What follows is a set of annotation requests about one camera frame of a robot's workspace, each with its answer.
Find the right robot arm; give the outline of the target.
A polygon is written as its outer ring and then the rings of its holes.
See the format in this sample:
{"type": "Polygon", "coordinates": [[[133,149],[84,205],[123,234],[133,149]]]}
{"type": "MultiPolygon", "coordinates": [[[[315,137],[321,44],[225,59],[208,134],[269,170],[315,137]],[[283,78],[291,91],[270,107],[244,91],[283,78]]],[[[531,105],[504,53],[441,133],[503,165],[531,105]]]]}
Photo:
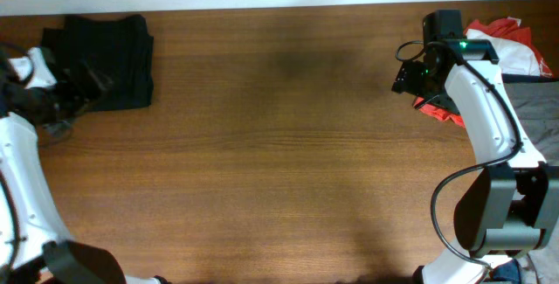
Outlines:
{"type": "Polygon", "coordinates": [[[473,166],[443,179],[431,195],[431,222],[445,249],[416,270],[416,283],[491,282],[497,267],[545,247],[556,227],[558,168],[521,126],[498,63],[487,40],[426,41],[403,60],[393,84],[398,94],[445,100],[456,109],[475,155],[473,166]],[[438,196],[469,173],[477,177],[456,204],[450,241],[438,223],[438,196]]]}

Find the black shorts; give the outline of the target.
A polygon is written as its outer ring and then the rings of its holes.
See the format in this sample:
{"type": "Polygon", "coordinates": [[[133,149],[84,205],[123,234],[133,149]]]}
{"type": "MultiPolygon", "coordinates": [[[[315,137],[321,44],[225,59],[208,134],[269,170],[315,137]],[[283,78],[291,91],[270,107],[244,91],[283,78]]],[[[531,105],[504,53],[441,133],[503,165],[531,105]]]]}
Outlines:
{"type": "Polygon", "coordinates": [[[62,29],[43,29],[40,45],[51,50],[61,68],[73,69],[84,61],[95,73],[110,79],[112,86],[94,105],[94,112],[151,105],[154,38],[144,16],[113,21],[66,16],[62,29]]]}

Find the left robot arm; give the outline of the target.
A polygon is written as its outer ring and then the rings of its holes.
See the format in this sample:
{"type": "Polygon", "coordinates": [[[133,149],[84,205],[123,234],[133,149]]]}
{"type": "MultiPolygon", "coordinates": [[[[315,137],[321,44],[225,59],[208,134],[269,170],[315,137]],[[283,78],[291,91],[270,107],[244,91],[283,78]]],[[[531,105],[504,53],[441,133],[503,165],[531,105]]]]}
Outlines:
{"type": "Polygon", "coordinates": [[[102,83],[50,87],[1,85],[1,281],[138,283],[107,250],[74,240],[59,216],[38,156],[36,127],[86,112],[102,83]]]}

